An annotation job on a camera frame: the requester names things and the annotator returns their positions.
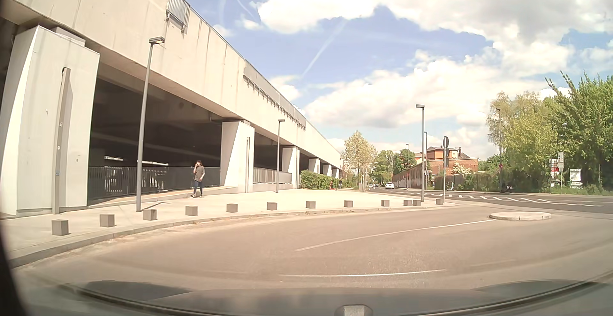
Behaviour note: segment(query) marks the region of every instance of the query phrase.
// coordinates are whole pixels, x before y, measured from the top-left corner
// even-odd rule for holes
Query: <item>woman walking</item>
[[[194,193],[192,194],[192,198],[196,197],[196,187],[200,187],[200,197],[204,197],[204,195],[202,195],[202,178],[204,178],[204,166],[202,166],[202,162],[200,160],[197,160],[194,167]]]

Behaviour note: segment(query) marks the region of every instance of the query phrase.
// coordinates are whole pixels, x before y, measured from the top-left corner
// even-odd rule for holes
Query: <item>zebra crossing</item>
[[[408,192],[408,194],[413,195],[421,195],[421,192]],[[431,196],[442,196],[442,193],[424,193],[424,195]],[[460,199],[478,199],[477,197],[484,200],[498,200],[498,201],[515,201],[515,202],[535,202],[535,203],[547,203],[547,204],[556,204],[556,205],[569,205],[569,206],[586,206],[586,207],[604,207],[604,205],[598,204],[581,204],[581,203],[570,203],[570,202],[555,202],[548,201],[544,199],[526,199],[526,198],[511,198],[509,196],[489,196],[489,195],[477,195],[477,197],[472,195],[462,195],[462,194],[445,194],[446,197],[449,198],[460,198]]]

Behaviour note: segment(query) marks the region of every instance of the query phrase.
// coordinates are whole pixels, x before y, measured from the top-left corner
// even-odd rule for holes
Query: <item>road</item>
[[[40,284],[39,277],[188,289],[473,289],[589,279],[613,270],[611,217],[563,212],[538,222],[488,218],[501,207],[461,204],[185,225],[63,253],[20,267],[15,276],[25,291]]]
[[[371,188],[370,192],[390,193],[394,195],[406,195],[407,198],[417,198],[421,195],[420,190],[413,189],[384,189]],[[442,197],[442,191],[429,190],[425,196]],[[447,192],[445,198],[449,200],[464,200],[488,202],[505,206],[533,207],[551,210],[572,210],[575,212],[590,212],[613,214],[613,196],[596,195],[555,195],[535,193],[471,193],[471,192]]]

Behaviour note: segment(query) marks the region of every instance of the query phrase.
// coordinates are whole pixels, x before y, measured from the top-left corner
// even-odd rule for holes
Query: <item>blue sky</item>
[[[419,102],[428,144],[486,158],[496,93],[613,66],[605,0],[187,1],[339,149],[360,130],[420,150]]]

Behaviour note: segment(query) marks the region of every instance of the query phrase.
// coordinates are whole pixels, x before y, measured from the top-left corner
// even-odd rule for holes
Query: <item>elevated concrete structure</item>
[[[216,146],[206,152],[191,146],[167,152],[187,157],[181,162],[193,156],[218,162],[219,183],[239,192],[266,190],[253,188],[256,137],[274,141],[261,146],[272,162],[282,118],[281,170],[292,174],[291,187],[299,184],[301,152],[313,160],[311,171],[326,164],[326,174],[338,173],[339,152],[185,0],[1,0],[1,5],[0,17],[11,30],[0,39],[14,42],[6,54],[10,62],[0,109],[0,211],[5,214],[87,206],[88,167],[97,162],[90,155],[105,155],[92,141],[135,142],[128,138],[134,128],[122,138],[91,132],[93,109],[98,102],[117,102],[116,109],[140,110],[140,104],[121,103],[124,98],[111,93],[95,100],[95,93],[112,83],[142,95],[148,40],[157,36],[165,43],[153,47],[149,97],[169,93],[174,98],[165,108],[148,110],[147,121],[173,122],[188,133],[193,131],[189,121],[221,127],[221,135],[194,132],[188,138],[215,137]],[[192,106],[184,107],[182,100]],[[174,135],[160,128],[159,136]],[[147,133],[145,126],[145,150],[159,147],[147,142]],[[272,169],[266,164],[258,167]]]

